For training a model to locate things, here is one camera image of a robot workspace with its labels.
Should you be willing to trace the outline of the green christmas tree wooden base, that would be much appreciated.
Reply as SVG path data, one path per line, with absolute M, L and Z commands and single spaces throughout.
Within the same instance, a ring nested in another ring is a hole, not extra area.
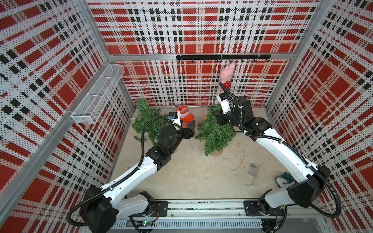
M 138 142 L 141 141 L 141 134 L 144 127 L 155 118 L 168 118 L 165 114 L 161 114 L 160 109 L 156 109 L 149 105 L 146 99 L 138 99 L 137 109 L 138 115 L 134 119 L 132 127 L 135 131 L 134 139 Z M 157 136 L 162 132 L 163 128 L 170 125 L 166 120 L 155 120 L 145 130 L 144 141 L 151 141 L 153 145 L 157 143 Z

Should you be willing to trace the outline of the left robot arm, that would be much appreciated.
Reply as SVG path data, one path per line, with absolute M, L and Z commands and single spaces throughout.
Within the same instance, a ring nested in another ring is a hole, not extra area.
M 157 173 L 172 158 L 183 139 L 195 135 L 195 120 L 182 126 L 179 118 L 160 118 L 169 123 L 158 135 L 157 144 L 145 151 L 141 143 L 141 158 L 138 164 L 115 180 L 86 190 L 82 202 L 71 208 L 66 215 L 68 224 L 88 227 L 93 233 L 108 232 L 117 221 L 137 214 L 150 215 L 155 200 L 147 192 L 141 192 L 133 198 L 125 196 L 143 180 Z

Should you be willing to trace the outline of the black hook rail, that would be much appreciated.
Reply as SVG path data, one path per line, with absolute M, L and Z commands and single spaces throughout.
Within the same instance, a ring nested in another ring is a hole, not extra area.
M 202 60 L 202 61 L 207 61 L 207 60 L 215 60 L 215 61 L 220 61 L 220 60 L 229 60 L 229 61 L 234 61 L 234 60 L 265 60 L 269 61 L 271 59 L 272 55 L 271 54 L 218 54 L 218 55 L 177 55 L 176 60 L 177 61 L 197 61 L 197 60 Z

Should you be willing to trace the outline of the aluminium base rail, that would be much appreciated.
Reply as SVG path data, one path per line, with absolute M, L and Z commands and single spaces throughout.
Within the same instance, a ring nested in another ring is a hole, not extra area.
M 153 227 L 138 228 L 138 220 L 151 220 Z M 230 229 L 259 233 L 331 232 L 326 219 L 312 208 L 281 206 L 264 215 L 256 199 L 158 200 L 150 215 L 126 217 L 112 227 L 144 233 Z

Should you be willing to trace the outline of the pink plush pig toy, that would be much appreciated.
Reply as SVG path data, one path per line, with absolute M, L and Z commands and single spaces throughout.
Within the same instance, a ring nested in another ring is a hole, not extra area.
M 232 79 L 235 73 L 235 68 L 236 68 L 236 63 L 232 62 L 231 64 L 226 65 L 220 71 L 220 82 L 228 90 L 230 90 L 232 86 Z

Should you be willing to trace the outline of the red plush monster toy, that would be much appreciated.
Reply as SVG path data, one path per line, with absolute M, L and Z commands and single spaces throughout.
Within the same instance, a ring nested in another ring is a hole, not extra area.
M 189 129 L 192 129 L 194 127 L 194 115 L 189 111 L 187 106 L 177 106 L 175 111 L 177 112 L 177 118 L 174 120 L 174 122 L 176 122 L 177 125 Z

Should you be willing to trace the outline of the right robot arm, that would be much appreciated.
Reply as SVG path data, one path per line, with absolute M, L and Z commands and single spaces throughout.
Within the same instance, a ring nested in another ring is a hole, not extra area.
M 238 127 L 240 132 L 267 149 L 293 177 L 293 181 L 277 190 L 268 190 L 258 199 L 259 210 L 268 215 L 270 211 L 287 205 L 315 209 L 320 214 L 337 218 L 342 213 L 340 197 L 329 182 L 330 169 L 318 166 L 302 156 L 264 118 L 255 117 L 251 103 L 245 97 L 231 98 L 221 93 L 217 96 L 221 110 L 215 112 L 218 124 Z M 328 189 L 336 209 L 327 213 L 313 204 L 319 195 Z

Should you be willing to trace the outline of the teal alarm clock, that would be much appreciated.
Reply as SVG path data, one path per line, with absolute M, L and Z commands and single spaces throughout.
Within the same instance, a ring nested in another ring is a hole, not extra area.
M 285 172 L 282 175 L 275 178 L 275 182 L 280 188 L 286 187 L 289 184 L 293 183 L 294 181 L 295 180 L 293 176 L 288 172 Z

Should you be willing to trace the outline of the green circuit board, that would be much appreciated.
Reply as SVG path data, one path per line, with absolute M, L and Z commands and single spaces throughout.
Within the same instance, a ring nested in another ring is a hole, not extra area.
M 138 220 L 137 221 L 137 227 L 138 228 L 152 228 L 153 227 L 153 221 L 151 221 L 151 220 Z

